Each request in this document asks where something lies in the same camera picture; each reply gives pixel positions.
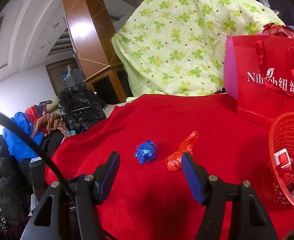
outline crumpled blue plastic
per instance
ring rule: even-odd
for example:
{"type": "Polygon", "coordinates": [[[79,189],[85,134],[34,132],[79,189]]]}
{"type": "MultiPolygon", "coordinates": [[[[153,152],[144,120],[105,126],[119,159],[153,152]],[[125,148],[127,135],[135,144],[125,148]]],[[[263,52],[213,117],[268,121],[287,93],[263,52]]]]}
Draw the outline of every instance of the crumpled blue plastic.
{"type": "Polygon", "coordinates": [[[156,159],[157,146],[153,141],[147,141],[138,145],[135,151],[135,158],[139,159],[139,164],[144,164],[145,162],[151,162],[156,159]]]}

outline white ceiling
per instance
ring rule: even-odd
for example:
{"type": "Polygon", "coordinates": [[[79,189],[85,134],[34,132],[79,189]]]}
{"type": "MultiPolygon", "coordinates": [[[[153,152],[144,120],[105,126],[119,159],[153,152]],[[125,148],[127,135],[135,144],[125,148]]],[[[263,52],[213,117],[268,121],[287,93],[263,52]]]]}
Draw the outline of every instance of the white ceiling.
{"type": "MultiPolygon", "coordinates": [[[[118,31],[143,0],[104,0],[118,31]]],[[[72,57],[71,51],[47,56],[67,28],[62,0],[10,0],[0,16],[0,82],[20,72],[72,57]]]]}

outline mesh basket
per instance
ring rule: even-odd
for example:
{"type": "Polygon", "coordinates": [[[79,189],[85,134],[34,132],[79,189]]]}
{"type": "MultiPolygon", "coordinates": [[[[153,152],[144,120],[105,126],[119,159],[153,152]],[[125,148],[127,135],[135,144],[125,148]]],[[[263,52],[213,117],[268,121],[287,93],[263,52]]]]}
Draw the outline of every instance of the mesh basket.
{"type": "Polygon", "coordinates": [[[294,209],[294,198],[286,188],[276,170],[274,153],[286,148],[294,150],[294,112],[276,118],[268,136],[269,164],[263,174],[263,194],[269,205],[275,209],[294,209]]]}

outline white wall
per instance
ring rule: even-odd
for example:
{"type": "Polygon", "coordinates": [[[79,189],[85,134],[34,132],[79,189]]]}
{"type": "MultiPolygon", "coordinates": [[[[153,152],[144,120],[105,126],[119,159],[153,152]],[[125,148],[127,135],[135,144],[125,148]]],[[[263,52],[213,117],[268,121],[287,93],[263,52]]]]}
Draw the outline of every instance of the white wall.
{"type": "Polygon", "coordinates": [[[45,66],[19,72],[0,83],[0,112],[13,117],[55,96],[45,66]]]}

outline red fabric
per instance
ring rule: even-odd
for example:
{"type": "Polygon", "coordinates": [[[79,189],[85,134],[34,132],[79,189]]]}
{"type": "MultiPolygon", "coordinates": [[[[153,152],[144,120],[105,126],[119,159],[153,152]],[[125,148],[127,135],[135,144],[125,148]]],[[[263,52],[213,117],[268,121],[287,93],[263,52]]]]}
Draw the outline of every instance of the red fabric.
{"type": "Polygon", "coordinates": [[[198,139],[198,136],[197,131],[192,132],[190,136],[185,138],[179,145],[178,151],[166,158],[166,166],[169,171],[179,171],[182,168],[182,156],[184,153],[188,152],[192,156],[192,149],[198,139]]]}
{"type": "Polygon", "coordinates": [[[294,39],[265,35],[232,39],[237,64],[237,115],[270,128],[276,117],[294,112],[294,39]],[[282,92],[274,91],[273,86],[282,92]]]}
{"type": "MultiPolygon", "coordinates": [[[[118,240],[194,240],[205,207],[192,197],[182,171],[169,172],[165,159],[187,134],[199,138],[193,158],[226,182],[247,179],[262,195],[262,174],[269,160],[268,130],[236,116],[237,102],[225,95],[178,97],[142,95],[115,107],[111,116],[84,134],[67,138],[53,155],[65,178],[90,174],[112,151],[120,168],[109,198],[98,207],[103,228],[118,240]],[[153,140],[157,158],[140,165],[137,145],[153,140]]],[[[48,183],[56,180],[46,170],[48,183]]],[[[267,211],[280,239],[294,229],[294,210],[267,211]]],[[[227,239],[231,203],[221,239],[227,239]]]]}
{"type": "MultiPolygon", "coordinates": [[[[33,106],[27,108],[25,111],[25,114],[26,114],[26,117],[29,119],[29,121],[31,121],[32,123],[35,123],[35,121],[42,116],[38,113],[36,105],[33,105],[33,106]]],[[[44,127],[40,128],[39,131],[42,133],[45,133],[45,134],[48,133],[48,131],[44,127]]]]}

